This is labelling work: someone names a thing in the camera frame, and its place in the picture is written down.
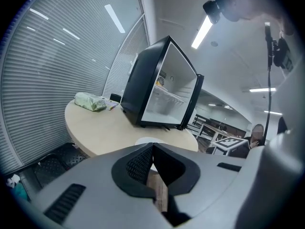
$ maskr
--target black vent slot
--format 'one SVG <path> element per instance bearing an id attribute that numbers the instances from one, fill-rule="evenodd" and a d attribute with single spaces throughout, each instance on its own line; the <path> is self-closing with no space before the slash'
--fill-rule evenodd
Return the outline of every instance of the black vent slot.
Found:
<path id="1" fill-rule="evenodd" d="M 153 164 L 152 156 L 153 148 L 150 147 L 131 159 L 126 165 L 128 175 L 134 180 L 146 185 L 148 173 Z"/>
<path id="2" fill-rule="evenodd" d="M 236 172 L 239 172 L 240 169 L 242 168 L 241 166 L 235 166 L 235 165 L 231 165 L 231 164 L 227 164 L 227 163 L 219 163 L 217 165 L 218 167 L 221 167 L 221 168 L 224 168 L 224 169 L 227 169 L 227 170 L 232 170 L 232 171 L 236 171 Z"/>
<path id="3" fill-rule="evenodd" d="M 70 185 L 44 214 L 56 223 L 61 224 L 67 218 L 85 188 L 79 184 Z"/>

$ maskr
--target ceiling light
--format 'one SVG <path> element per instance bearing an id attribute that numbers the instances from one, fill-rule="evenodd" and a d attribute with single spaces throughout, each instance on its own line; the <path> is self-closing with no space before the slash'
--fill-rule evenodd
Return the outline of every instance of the ceiling light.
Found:
<path id="1" fill-rule="evenodd" d="M 63 30 L 65 32 L 67 32 L 68 34 L 70 34 L 71 36 L 75 37 L 76 39 L 78 39 L 78 40 L 80 39 L 78 36 L 74 35 L 72 32 L 68 31 L 67 29 L 63 28 Z"/>
<path id="2" fill-rule="evenodd" d="M 208 16 L 205 17 L 204 22 L 202 23 L 202 26 L 200 30 L 198 31 L 198 34 L 195 38 L 195 40 L 192 43 L 192 47 L 197 49 L 199 45 L 201 44 L 204 37 L 207 35 L 208 31 L 212 27 L 212 23 L 210 22 L 210 19 Z"/>
<path id="3" fill-rule="evenodd" d="M 256 93 L 256 92 L 268 92 L 269 88 L 256 88 L 256 89 L 249 89 L 250 92 Z M 271 87 L 271 92 L 276 91 L 275 87 Z"/>
<path id="4" fill-rule="evenodd" d="M 34 10 L 34 9 L 30 9 L 31 12 L 38 14 L 39 16 L 43 17 L 44 19 L 48 20 L 49 18 L 45 15 L 43 15 L 42 13 L 39 13 L 38 11 Z"/>
<path id="5" fill-rule="evenodd" d="M 278 112 L 272 112 L 270 111 L 271 114 L 274 114 L 274 115 L 283 115 L 282 113 L 278 113 Z"/>
<path id="6" fill-rule="evenodd" d="M 233 110 L 233 108 L 231 108 L 229 105 L 224 106 L 224 108 Z"/>
<path id="7" fill-rule="evenodd" d="M 113 8 L 110 4 L 105 5 L 105 9 L 109 13 L 110 17 L 112 18 L 113 22 L 115 23 L 116 27 L 119 29 L 120 33 L 125 33 L 124 28 L 122 27 L 118 17 L 116 16 Z"/>
<path id="8" fill-rule="evenodd" d="M 31 28 L 31 27 L 28 27 L 28 26 L 27 26 L 27 28 L 28 28 L 29 30 L 31 30 L 31 31 L 36 31 L 35 29 L 33 29 L 33 28 Z"/>
<path id="9" fill-rule="evenodd" d="M 56 41 L 56 42 L 61 43 L 62 45 L 65 45 L 63 42 L 61 42 L 61 41 L 59 41 L 59 40 L 57 40 L 57 39 L 55 39 L 55 38 L 53 38 L 53 40 Z"/>

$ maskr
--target window blinds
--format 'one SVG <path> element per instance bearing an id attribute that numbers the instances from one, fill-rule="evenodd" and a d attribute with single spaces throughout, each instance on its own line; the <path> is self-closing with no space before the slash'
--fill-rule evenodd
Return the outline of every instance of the window blinds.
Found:
<path id="1" fill-rule="evenodd" d="M 144 25 L 143 16 L 135 24 L 135 27 L 132 29 L 131 33 L 126 38 L 126 41 L 120 48 L 113 61 L 103 90 L 102 95 L 104 97 L 109 98 L 111 94 L 123 96 L 132 64 L 135 63 L 137 55 L 148 47 Z"/>
<path id="2" fill-rule="evenodd" d="M 26 9 L 5 52 L 1 81 L 5 126 L 23 163 L 71 140 L 65 106 L 77 92 L 102 93 L 141 13 L 139 0 L 36 0 Z"/>
<path id="3" fill-rule="evenodd" d="M 9 172 L 18 168 L 20 164 L 6 141 L 0 122 L 0 172 Z"/>

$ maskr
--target beige table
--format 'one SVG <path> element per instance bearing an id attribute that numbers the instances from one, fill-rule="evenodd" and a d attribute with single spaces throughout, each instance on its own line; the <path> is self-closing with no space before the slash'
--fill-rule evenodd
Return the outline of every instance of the beige table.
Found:
<path id="1" fill-rule="evenodd" d="M 75 144 L 90 157 L 133 146 L 139 138 L 147 136 L 173 146 L 198 151 L 198 143 L 188 130 L 173 128 L 168 131 L 163 127 L 134 126 L 120 105 L 110 111 L 92 112 L 75 105 L 72 100 L 66 106 L 65 120 Z"/>
<path id="2" fill-rule="evenodd" d="M 211 125 L 208 125 L 208 124 L 203 124 L 203 126 L 206 126 L 208 128 L 210 128 L 211 130 L 215 131 L 215 134 L 214 136 L 212 137 L 211 139 L 211 143 L 209 145 L 209 147 L 212 147 L 213 146 L 213 142 L 215 142 L 217 140 L 217 137 L 218 135 L 223 135 L 225 137 L 231 137 L 231 136 L 234 136 L 233 134 L 230 134 L 230 133 L 227 133 L 225 131 L 222 131 L 222 130 L 219 130 L 218 128 L 214 127 L 214 126 L 211 126 Z"/>

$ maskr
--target mini fridge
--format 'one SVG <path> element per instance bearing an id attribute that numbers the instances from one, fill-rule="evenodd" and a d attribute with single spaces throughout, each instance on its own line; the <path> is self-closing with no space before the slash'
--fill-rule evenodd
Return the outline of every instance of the mini fridge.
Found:
<path id="1" fill-rule="evenodd" d="M 177 43 L 167 36 L 142 51 L 134 63 L 121 106 L 134 125 L 183 130 L 203 84 Z"/>

